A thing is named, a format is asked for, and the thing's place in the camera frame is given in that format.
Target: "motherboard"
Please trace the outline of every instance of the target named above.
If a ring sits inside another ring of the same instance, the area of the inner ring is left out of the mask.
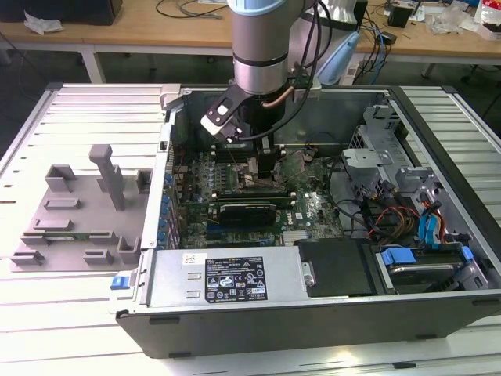
[[[183,249],[269,247],[342,236],[326,177],[332,158],[280,151],[267,179],[255,159],[223,150],[176,153],[171,194],[177,201]]]

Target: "floor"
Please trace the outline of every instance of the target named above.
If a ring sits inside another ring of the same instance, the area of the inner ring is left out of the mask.
[[[43,93],[45,80],[52,82],[88,82],[88,75],[78,62],[77,53],[29,52],[23,62],[20,55],[10,52],[12,63],[0,67],[0,157],[5,153],[19,128]],[[117,53],[101,55],[103,69],[109,83],[182,82],[222,84],[232,77],[232,60],[216,57],[209,63],[205,56],[155,56],[157,70],[151,71],[146,55],[125,56]],[[29,64],[32,62],[37,71]],[[379,85],[451,85],[480,114],[485,112],[492,98],[501,92],[501,70],[482,67],[468,84],[461,78],[470,67],[437,65],[431,76],[421,76],[423,64],[392,63],[380,72]],[[368,84],[369,77],[360,83]],[[487,117],[487,123],[501,133],[501,100]]]

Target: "black plastic cover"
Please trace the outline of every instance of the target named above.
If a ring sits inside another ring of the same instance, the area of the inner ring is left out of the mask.
[[[377,295],[374,278],[369,270],[372,258],[366,258],[364,240],[318,239],[298,242],[302,262],[313,270],[315,285],[307,287],[308,296]]]

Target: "red wire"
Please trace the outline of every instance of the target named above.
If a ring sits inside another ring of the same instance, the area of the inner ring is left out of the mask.
[[[409,211],[409,212],[413,213],[413,215],[415,215],[417,218],[419,218],[418,214],[417,214],[414,210],[412,210],[411,208],[407,208],[407,207],[405,207],[405,206],[391,206],[391,207],[389,207],[389,208],[384,209],[384,210],[381,212],[380,216],[379,216],[379,217],[377,217],[377,219],[376,219],[376,223],[375,223],[375,224],[377,225],[377,224],[379,223],[379,221],[380,221],[380,220],[384,217],[384,214],[385,214],[386,212],[388,212],[388,211],[390,211],[390,210],[398,210],[398,209],[404,209],[404,210],[406,210],[406,211]],[[371,235],[373,232],[374,232],[374,230],[370,230],[370,231],[369,231],[369,234],[368,234],[367,236],[368,236],[368,237],[370,237],[370,235]]]
[[[430,204],[428,201],[423,201],[423,206],[428,209],[430,207]],[[438,212],[438,210],[435,210],[434,213],[437,217],[440,218],[440,229],[438,230],[438,237],[440,237],[440,241],[445,244],[445,220],[444,217],[442,217],[442,214]]]

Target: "electronic equipment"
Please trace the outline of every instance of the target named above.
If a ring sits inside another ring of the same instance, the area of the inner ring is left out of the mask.
[[[414,9],[416,9],[416,4],[413,2],[392,2],[390,16],[388,16],[388,26],[404,28]]]
[[[0,21],[23,21],[26,11],[44,20],[111,25],[121,7],[122,0],[0,0]]]
[[[400,88],[307,99],[267,177],[197,126],[224,90],[165,103],[139,267],[112,285],[147,356],[442,338],[499,311],[501,229]]]

